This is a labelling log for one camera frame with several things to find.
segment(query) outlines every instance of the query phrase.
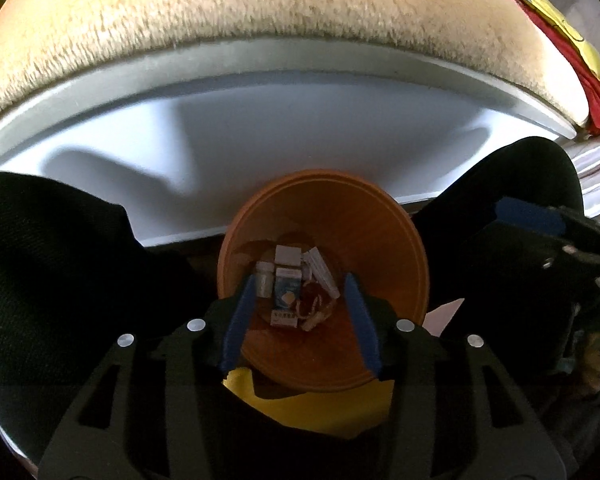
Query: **white bottle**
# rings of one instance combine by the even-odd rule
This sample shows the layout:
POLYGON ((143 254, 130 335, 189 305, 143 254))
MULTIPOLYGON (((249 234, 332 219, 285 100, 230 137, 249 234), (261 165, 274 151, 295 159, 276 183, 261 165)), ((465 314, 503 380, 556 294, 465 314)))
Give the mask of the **white bottle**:
POLYGON ((270 262, 256 263, 256 296, 270 298, 273 294, 273 271, 276 266, 270 262))

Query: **red fabric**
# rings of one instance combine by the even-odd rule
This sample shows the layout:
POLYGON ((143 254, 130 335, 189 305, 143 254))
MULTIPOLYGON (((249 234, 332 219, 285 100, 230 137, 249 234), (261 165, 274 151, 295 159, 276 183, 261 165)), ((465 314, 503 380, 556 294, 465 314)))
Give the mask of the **red fabric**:
POLYGON ((522 10, 526 12, 529 19, 536 24, 536 27, 544 32, 558 51, 560 51, 570 65, 573 66, 573 69, 580 80, 580 84, 584 89, 587 101, 589 102, 590 121, 587 125, 587 130, 593 135, 600 135, 600 80, 598 80, 580 57, 580 53, 577 49, 559 30, 546 22, 544 18, 529 7, 524 0, 515 1, 522 10))

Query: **orange plastic container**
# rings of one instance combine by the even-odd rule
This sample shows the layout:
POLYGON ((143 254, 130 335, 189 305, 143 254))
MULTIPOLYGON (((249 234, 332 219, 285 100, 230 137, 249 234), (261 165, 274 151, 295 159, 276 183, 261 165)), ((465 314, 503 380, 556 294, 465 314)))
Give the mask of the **orange plastic container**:
MULTIPOLYGON (((429 271, 420 236, 400 205, 374 184, 331 170, 290 174, 260 190, 235 216, 218 261, 218 295, 232 296, 276 244, 317 246, 342 290, 346 272, 391 303, 399 317, 424 320, 429 271)), ((336 392, 373 379, 344 298, 310 332, 269 326, 254 314, 242 355, 273 381, 304 392, 336 392)))

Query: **yellow object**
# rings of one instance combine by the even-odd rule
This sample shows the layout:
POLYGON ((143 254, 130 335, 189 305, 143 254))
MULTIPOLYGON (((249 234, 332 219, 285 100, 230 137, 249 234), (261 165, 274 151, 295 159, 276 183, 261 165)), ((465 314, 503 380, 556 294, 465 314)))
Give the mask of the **yellow object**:
POLYGON ((589 41, 585 40, 575 28, 571 27, 564 15, 549 0, 524 1, 533 7, 549 24, 561 31, 567 40, 578 50, 593 75, 600 81, 600 54, 595 47, 589 41))
POLYGON ((385 421, 394 390, 393 381, 375 380, 344 392, 261 399, 254 393, 248 368, 229 372, 224 386, 252 408, 284 426, 341 438, 354 438, 385 421))

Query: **black pants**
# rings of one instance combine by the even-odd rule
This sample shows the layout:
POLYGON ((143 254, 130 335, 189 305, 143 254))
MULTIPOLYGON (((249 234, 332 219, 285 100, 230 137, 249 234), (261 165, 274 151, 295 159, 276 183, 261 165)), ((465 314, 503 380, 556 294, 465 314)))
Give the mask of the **black pants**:
MULTIPOLYGON (((494 152, 414 216, 433 300, 455 299, 445 286, 445 253, 479 228, 472 210, 503 196, 582 211, 576 172, 560 147, 530 138, 494 152)), ((203 315, 213 299, 208 289, 180 256, 144 250, 121 206, 44 178, 0 173, 1 426, 39 462, 64 411, 118 335, 170 333, 203 315)), ((250 423, 267 424, 252 415, 250 423)), ((277 431, 267 440, 278 438, 277 431)), ((368 449, 364 440, 339 445, 329 449, 368 449)))

